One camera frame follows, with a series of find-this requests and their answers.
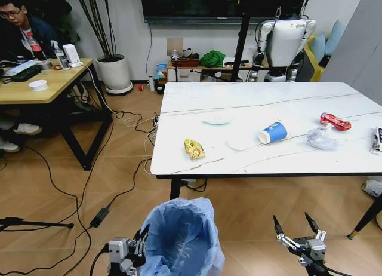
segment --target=television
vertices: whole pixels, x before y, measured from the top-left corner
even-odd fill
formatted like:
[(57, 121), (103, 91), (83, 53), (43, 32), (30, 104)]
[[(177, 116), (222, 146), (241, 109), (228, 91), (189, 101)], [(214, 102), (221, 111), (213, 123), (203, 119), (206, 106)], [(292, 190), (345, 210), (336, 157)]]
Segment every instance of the television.
[(283, 17), (300, 14), (304, 0), (142, 0), (147, 23), (238, 24), (243, 13), (251, 23), (275, 17), (281, 6)]

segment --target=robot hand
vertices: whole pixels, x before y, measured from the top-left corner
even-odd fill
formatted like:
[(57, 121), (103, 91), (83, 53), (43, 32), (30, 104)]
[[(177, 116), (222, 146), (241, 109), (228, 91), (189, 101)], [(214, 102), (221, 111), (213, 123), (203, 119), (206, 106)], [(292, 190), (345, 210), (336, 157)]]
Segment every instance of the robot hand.
[(134, 275), (136, 269), (146, 263), (146, 239), (149, 227), (147, 225), (142, 231), (138, 230), (132, 240), (116, 237), (106, 243), (91, 265), (90, 276), (93, 274), (98, 257), (103, 253), (109, 253), (109, 276)]
[(309, 223), (310, 228), (315, 233), (315, 236), (291, 239), (284, 234), (276, 216), (273, 216), (275, 231), (277, 233), (277, 241), (288, 248), (289, 252), (298, 256), (299, 263), (302, 267), (305, 267), (309, 276), (332, 275), (329, 273), (329, 271), (332, 271), (336, 274), (349, 276), (347, 274), (327, 268), (324, 265), (326, 252), (326, 245), (324, 241), (326, 238), (326, 232), (320, 230), (317, 223), (307, 213), (305, 213), (305, 217)]

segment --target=marble tabletop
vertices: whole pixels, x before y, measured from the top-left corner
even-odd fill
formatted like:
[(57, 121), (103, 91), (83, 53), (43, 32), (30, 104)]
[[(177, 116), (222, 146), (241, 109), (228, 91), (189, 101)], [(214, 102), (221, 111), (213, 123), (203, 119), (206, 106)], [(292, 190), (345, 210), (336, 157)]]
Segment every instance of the marble tabletop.
[[(323, 151), (306, 133), (323, 127), (320, 115), (352, 123), (331, 131), (341, 146)], [(211, 125), (214, 118), (229, 121)], [(290, 136), (264, 145), (259, 132), (281, 120)], [(151, 172), (158, 177), (227, 174), (382, 174), (382, 155), (370, 153), (372, 132), (382, 125), (382, 107), (344, 83), (167, 83)], [(194, 139), (205, 157), (191, 160), (184, 140)]]

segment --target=black screen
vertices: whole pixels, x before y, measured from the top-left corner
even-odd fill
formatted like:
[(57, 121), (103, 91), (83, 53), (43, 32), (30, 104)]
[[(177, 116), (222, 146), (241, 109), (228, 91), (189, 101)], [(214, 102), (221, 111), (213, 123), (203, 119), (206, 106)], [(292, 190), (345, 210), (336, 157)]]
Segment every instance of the black screen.
[(150, 17), (240, 17), (242, 13), (253, 17), (275, 16), (278, 6), (282, 14), (300, 13), (304, 0), (142, 0), (145, 18)]

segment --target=wall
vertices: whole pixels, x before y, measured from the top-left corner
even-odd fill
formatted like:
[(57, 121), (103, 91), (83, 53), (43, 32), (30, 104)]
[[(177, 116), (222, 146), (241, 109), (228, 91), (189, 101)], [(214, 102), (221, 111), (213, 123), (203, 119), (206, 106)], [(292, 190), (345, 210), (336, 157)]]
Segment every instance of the wall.
[(337, 19), (347, 25), (360, 0), (309, 0), (305, 9), (317, 21), (316, 33), (330, 32)]
[[(319, 22), (319, 30), (331, 30), (338, 17), (347, 24), (358, 0), (310, 0), (306, 14)], [(78, 1), (73, 6), (73, 24), (81, 37), (76, 45), (82, 57), (97, 58), (102, 55), (98, 42), (85, 18)], [(118, 51), (128, 57), (131, 79), (147, 79), (146, 58), (150, 46), (150, 31), (143, 20), (141, 0), (110, 0)], [(233, 57), (238, 41), (240, 25), (183, 25), (169, 24), (152, 26), (152, 50), (148, 62), (148, 74), (152, 75), (155, 64), (167, 60), (166, 37), (183, 37), (184, 47), (192, 48), (200, 55), (218, 50)], [(254, 48), (254, 26), (250, 27), (247, 44)]]
[(381, 0), (361, 0), (322, 75), (323, 82), (345, 82), (382, 105)]

